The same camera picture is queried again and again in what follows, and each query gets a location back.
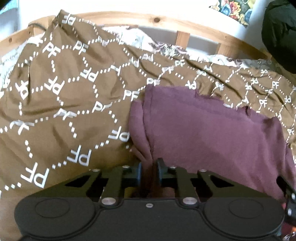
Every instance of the bed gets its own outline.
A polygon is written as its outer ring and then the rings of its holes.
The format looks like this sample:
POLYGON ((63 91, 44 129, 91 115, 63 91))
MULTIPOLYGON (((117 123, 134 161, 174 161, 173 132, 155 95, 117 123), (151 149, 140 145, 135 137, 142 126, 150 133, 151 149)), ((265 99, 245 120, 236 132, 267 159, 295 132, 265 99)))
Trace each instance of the bed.
POLYGON ((241 52, 255 63, 272 58, 244 41, 165 16, 71 15, 61 10, 0 41, 0 56, 34 36, 2 86, 1 240, 19 238, 13 210, 23 197, 89 169, 135 161, 128 113, 146 85, 199 89, 222 99, 225 107, 248 105, 267 117, 276 116, 295 159, 296 82, 268 64, 247 66, 238 61, 241 52), (139 26, 177 31, 175 45, 146 35, 146 41, 126 37, 139 26), (185 49, 190 34, 217 42, 216 57, 225 61, 189 55, 185 49))

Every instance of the black jacket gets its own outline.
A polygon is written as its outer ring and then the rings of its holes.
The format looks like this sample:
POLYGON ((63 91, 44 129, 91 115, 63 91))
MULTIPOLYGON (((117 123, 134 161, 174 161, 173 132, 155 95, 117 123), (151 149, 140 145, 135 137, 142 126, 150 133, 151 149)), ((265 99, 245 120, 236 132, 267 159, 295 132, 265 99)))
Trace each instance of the black jacket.
POLYGON ((262 41, 287 71, 296 74, 296 0, 275 0, 266 8, 262 41))

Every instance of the brown blanket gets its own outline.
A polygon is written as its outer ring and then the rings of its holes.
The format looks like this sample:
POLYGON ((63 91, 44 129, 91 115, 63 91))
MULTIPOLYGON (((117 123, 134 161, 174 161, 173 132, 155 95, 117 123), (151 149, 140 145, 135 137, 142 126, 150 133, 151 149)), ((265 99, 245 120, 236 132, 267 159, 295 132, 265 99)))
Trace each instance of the brown blanket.
POLYGON ((42 43, 24 48, 10 80, 0 100, 1 241, 20 237, 13 212, 23 197, 89 169, 133 163, 129 109, 147 84, 198 88, 228 107, 278 116, 296 148, 296 87, 283 76, 152 54, 64 11, 42 43))

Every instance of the white wall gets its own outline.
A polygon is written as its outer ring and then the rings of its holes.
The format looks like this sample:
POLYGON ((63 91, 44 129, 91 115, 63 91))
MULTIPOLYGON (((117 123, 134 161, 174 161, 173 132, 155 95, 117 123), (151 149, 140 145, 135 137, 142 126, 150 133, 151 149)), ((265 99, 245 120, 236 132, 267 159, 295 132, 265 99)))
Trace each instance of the white wall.
POLYGON ((264 47, 261 39, 262 20, 266 6, 271 0, 257 0, 245 28, 237 21, 222 13, 209 9, 215 0, 19 0, 19 26, 24 29, 28 23, 48 15, 57 15, 61 9, 70 13, 97 11, 126 11, 165 15, 188 20, 235 36, 256 48, 264 47))

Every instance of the maroon shirt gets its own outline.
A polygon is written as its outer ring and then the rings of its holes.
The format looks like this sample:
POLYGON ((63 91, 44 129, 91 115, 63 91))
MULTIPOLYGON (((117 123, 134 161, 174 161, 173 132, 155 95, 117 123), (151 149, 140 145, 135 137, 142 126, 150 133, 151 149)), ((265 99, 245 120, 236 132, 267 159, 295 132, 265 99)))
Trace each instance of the maroon shirt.
POLYGON ((277 117, 250 107, 227 108, 223 101, 186 87, 147 85, 144 103, 132 103, 129 131, 133 151, 142 161, 147 187, 152 162, 196 173, 207 169, 283 200, 276 178, 295 186, 295 167, 277 117))

